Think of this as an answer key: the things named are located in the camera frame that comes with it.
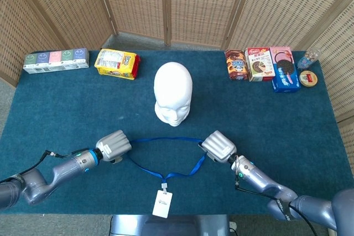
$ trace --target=biscuit box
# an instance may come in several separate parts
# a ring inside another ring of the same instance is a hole
[[[247,64],[244,58],[243,51],[226,50],[226,65],[230,79],[232,80],[247,80]]]
[[[288,46],[271,47],[275,77],[272,85],[275,92],[296,92],[300,89],[298,74],[291,48]]]
[[[135,53],[102,49],[97,56],[95,68],[100,75],[134,80],[138,74],[140,57]]]
[[[35,53],[25,56],[23,69],[30,73],[45,73],[89,67],[89,52],[86,48]]]
[[[268,47],[247,48],[244,52],[249,81],[271,81],[275,77]]]

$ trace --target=white id card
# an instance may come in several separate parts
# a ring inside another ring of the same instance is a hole
[[[172,193],[164,193],[162,190],[157,191],[153,215],[167,218],[170,210],[170,204],[172,200]]]

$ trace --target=brown snack box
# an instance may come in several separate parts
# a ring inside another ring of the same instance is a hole
[[[226,65],[230,79],[247,80],[247,64],[244,53],[241,50],[226,50]]]

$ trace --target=lanyard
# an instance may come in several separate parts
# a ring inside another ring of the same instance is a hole
[[[136,140],[132,140],[130,141],[131,143],[139,143],[139,142],[149,142],[149,141],[154,141],[154,140],[160,140],[160,139],[169,139],[169,140],[184,140],[184,141],[190,141],[190,142],[203,142],[203,140],[201,139],[197,139],[197,138],[184,138],[184,137],[176,137],[176,138],[169,138],[169,137],[160,137],[160,138],[142,138],[142,139],[136,139]],[[140,166],[138,163],[136,163],[129,155],[128,157],[130,158],[130,160],[137,165],[140,169],[142,169],[143,171],[154,175],[156,177],[159,177],[162,179],[162,188],[164,190],[164,193],[166,193],[166,188],[167,188],[167,179],[168,178],[172,178],[172,177],[189,177],[192,176],[193,174],[195,174],[201,167],[201,165],[203,164],[204,160],[205,160],[205,155],[206,153],[204,153],[204,155],[199,159],[199,161],[197,162],[197,164],[193,167],[193,169],[190,171],[190,173],[188,175],[186,174],[180,174],[178,172],[171,172],[169,174],[167,174],[166,177],[164,177],[162,174],[155,172],[155,171],[150,171],[142,166]]]

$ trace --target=black cable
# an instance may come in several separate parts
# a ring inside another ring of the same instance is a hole
[[[112,220],[113,220],[113,215],[111,216],[111,221],[110,221],[110,231],[108,232],[108,236],[110,236],[110,235],[111,235]]]
[[[236,236],[238,236],[238,235],[237,235],[237,232],[236,232],[236,230],[235,230],[234,228],[231,228],[231,227],[230,227],[230,229],[233,230],[233,232],[235,233]]]
[[[56,157],[56,158],[61,158],[61,159],[63,159],[63,158],[66,158],[66,157],[68,157],[68,156],[74,155],[74,154],[76,154],[76,153],[79,153],[79,152],[82,152],[82,151],[85,151],[85,150],[89,150],[89,149],[88,149],[88,148],[85,148],[85,149],[75,150],[75,151],[73,151],[73,152],[71,152],[70,154],[67,154],[67,155],[60,155],[60,154],[55,153],[55,152],[52,152],[52,151],[50,151],[50,150],[46,150],[46,151],[43,152],[43,154],[42,154],[42,156],[40,157],[39,161],[38,161],[35,165],[33,165],[32,167],[30,167],[30,168],[28,168],[28,169],[26,169],[26,170],[20,172],[19,175],[25,174],[26,172],[29,172],[30,170],[36,168],[36,167],[45,159],[45,157],[47,157],[48,155],[49,155],[49,156]],[[4,179],[4,180],[1,180],[0,183],[8,182],[8,181],[10,181],[11,179],[12,179],[11,177],[6,178],[6,179]]]
[[[254,195],[257,195],[257,196],[264,196],[264,197],[268,197],[270,198],[271,200],[277,200],[275,197],[273,196],[268,196],[266,195],[265,193],[257,193],[257,192],[253,192],[253,191],[250,191],[250,190],[246,190],[246,189],[243,189],[243,188],[236,188],[236,190],[238,191],[241,191],[241,192],[245,192],[245,193],[251,193],[251,194],[254,194]]]
[[[293,207],[292,205],[290,205],[290,203],[289,203],[289,207],[290,207],[291,209],[293,209],[297,214],[299,214],[299,215],[301,216],[301,218],[303,218],[304,221],[306,221],[306,223],[307,223],[307,224],[309,225],[309,227],[311,228],[311,230],[312,230],[314,236],[317,236],[317,232],[315,231],[314,226],[312,226],[312,224],[311,224],[311,223],[309,222],[309,220],[305,217],[305,215],[302,214],[296,207]]]
[[[278,200],[277,198],[275,198],[273,196],[266,195],[265,193],[258,193],[258,192],[253,192],[253,191],[250,191],[247,189],[240,188],[239,183],[238,183],[238,175],[237,174],[236,174],[236,178],[235,178],[235,189],[238,191],[241,191],[241,192],[251,193],[253,195],[264,196],[264,197],[270,198],[271,200],[275,200],[275,201]],[[301,218],[303,218],[303,220],[309,225],[314,236],[317,236],[317,232],[315,231],[315,228],[312,226],[312,224],[309,222],[309,220],[297,208],[290,205],[290,202],[289,202],[289,207],[291,209],[293,209],[297,214],[299,214],[301,216]]]
[[[55,156],[56,158],[61,158],[61,159],[63,159],[63,158],[69,157],[69,156],[71,156],[71,155],[74,155],[74,154],[76,154],[76,153],[86,151],[86,150],[89,150],[89,149],[88,149],[88,148],[85,148],[85,149],[78,149],[78,150],[75,150],[75,151],[73,151],[73,152],[71,152],[71,153],[69,153],[69,154],[66,154],[66,155],[60,155],[60,154],[58,154],[58,153],[54,153],[54,154],[55,154],[54,156]]]

